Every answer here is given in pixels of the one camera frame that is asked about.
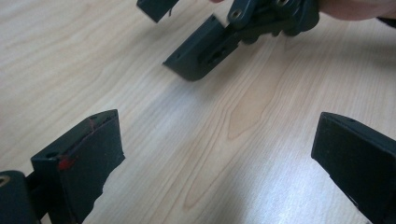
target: black plastic bracket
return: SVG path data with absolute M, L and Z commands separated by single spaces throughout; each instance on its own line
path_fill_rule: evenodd
M 396 141 L 354 119 L 322 113 L 312 158 L 373 223 L 396 223 Z
M 137 5 L 158 21 L 175 3 L 139 0 Z M 260 35 L 281 32 L 295 36 L 314 28 L 318 20 L 317 0 L 234 0 L 227 27 L 212 15 L 163 64 L 189 81 L 198 80 L 230 55 L 239 42 L 253 44 Z
M 34 171 L 0 173 L 0 223 L 81 223 L 125 159 L 117 110 L 84 119 L 35 154 Z

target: red mark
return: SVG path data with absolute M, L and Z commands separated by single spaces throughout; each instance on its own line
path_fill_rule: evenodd
M 73 166 L 73 164 L 75 163 L 76 159 L 70 160 L 69 158 L 64 158 L 62 159 L 59 164 L 58 164 L 58 168 L 60 171 L 62 170 L 68 170 L 70 169 L 70 167 Z

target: wooden table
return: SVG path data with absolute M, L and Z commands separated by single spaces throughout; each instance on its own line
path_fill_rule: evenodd
M 321 15 L 197 82 L 162 66 L 231 2 L 155 24 L 135 1 L 1 1 L 0 170 L 116 108 L 126 160 L 84 223 L 366 223 L 310 152 L 322 111 L 396 138 L 396 30 Z

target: wood grain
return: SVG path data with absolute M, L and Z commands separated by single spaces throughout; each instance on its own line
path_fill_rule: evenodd
M 127 159 L 84 223 L 367 223 L 310 151 L 322 111 L 396 138 L 396 30 L 321 15 L 186 82 L 162 62 L 231 1 L 134 4 L 0 2 L 0 170 L 116 108 Z

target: black mechanical part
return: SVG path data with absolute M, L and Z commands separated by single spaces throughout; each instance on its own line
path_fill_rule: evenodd
M 190 81 L 204 77 L 238 47 L 240 38 L 211 16 L 163 63 Z
M 81 223 L 124 159 L 117 110 L 84 119 L 32 157 L 26 178 L 0 173 L 0 223 L 39 223 L 47 213 L 54 224 Z
M 178 0 L 138 0 L 136 5 L 158 22 L 177 2 Z
M 396 19 L 378 18 L 390 27 L 396 28 Z
M 318 20 L 317 0 L 234 0 L 227 27 L 212 15 L 163 64 L 195 81 L 230 55 L 240 41 L 253 44 L 260 35 L 281 32 L 295 36 L 314 28 Z
M 396 223 L 396 141 L 322 113 L 311 156 L 373 223 Z

